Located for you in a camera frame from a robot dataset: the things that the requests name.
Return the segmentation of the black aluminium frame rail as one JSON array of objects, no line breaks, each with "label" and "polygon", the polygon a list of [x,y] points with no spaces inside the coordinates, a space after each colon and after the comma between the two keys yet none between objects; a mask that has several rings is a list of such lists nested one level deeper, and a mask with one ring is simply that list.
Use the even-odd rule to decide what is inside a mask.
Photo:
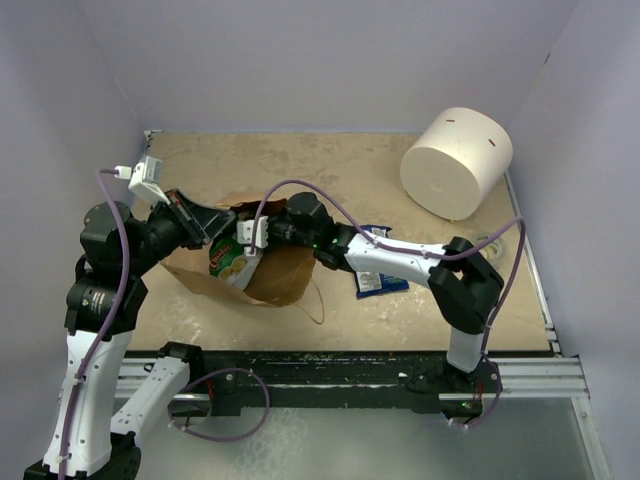
[{"label": "black aluminium frame rail", "polygon": [[576,358],[498,356],[474,377],[445,368],[441,352],[206,351],[214,378],[185,385],[175,403],[211,406],[214,416],[244,408],[406,409],[475,417],[494,399],[585,398]]}]

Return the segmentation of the white cylindrical container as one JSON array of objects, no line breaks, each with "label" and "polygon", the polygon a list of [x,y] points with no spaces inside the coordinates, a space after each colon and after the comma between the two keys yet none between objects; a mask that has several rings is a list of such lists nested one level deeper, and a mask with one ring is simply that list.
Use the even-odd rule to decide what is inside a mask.
[{"label": "white cylindrical container", "polygon": [[470,217],[511,164],[513,144],[492,118],[470,108],[442,111],[404,154],[400,181],[427,211]]}]

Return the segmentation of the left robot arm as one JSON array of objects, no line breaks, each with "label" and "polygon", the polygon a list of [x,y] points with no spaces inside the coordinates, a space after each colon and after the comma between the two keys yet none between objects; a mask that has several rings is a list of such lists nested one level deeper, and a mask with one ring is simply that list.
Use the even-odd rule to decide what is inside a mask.
[{"label": "left robot arm", "polygon": [[146,220],[108,199],[85,215],[66,298],[67,368],[54,434],[27,479],[132,479],[145,436],[180,389],[206,378],[202,350],[169,343],[123,407],[114,407],[125,353],[148,293],[143,276],[179,248],[201,249],[235,230],[237,216],[166,193]]}]

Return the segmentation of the blue white snack packet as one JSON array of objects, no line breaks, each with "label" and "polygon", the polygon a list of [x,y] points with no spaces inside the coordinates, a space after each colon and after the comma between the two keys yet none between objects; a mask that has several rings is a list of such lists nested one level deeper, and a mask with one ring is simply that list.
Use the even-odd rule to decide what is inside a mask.
[{"label": "blue white snack packet", "polygon": [[[365,224],[361,227],[374,235],[389,238],[392,228],[383,225]],[[369,297],[409,290],[409,282],[392,275],[375,272],[356,272],[354,274],[356,298],[362,300]]]}]

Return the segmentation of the brown paper bag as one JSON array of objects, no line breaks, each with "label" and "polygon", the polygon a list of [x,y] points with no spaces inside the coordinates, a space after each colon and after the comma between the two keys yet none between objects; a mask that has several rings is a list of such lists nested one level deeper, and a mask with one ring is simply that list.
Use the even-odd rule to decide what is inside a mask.
[{"label": "brown paper bag", "polygon": [[212,244],[198,250],[180,248],[161,265],[190,292],[212,300],[229,300],[259,307],[287,307],[297,304],[312,282],[316,259],[311,250],[295,246],[271,246],[249,285],[242,291],[209,274],[209,249],[219,239],[234,235],[236,226]]}]

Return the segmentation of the green Chuba chips bag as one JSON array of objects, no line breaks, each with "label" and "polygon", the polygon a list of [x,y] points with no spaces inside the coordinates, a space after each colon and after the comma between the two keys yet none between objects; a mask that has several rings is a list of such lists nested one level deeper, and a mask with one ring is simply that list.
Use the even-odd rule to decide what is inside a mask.
[{"label": "green Chuba chips bag", "polygon": [[227,285],[244,291],[261,259],[260,250],[249,254],[248,248],[240,244],[234,235],[227,235],[209,249],[209,274]]}]

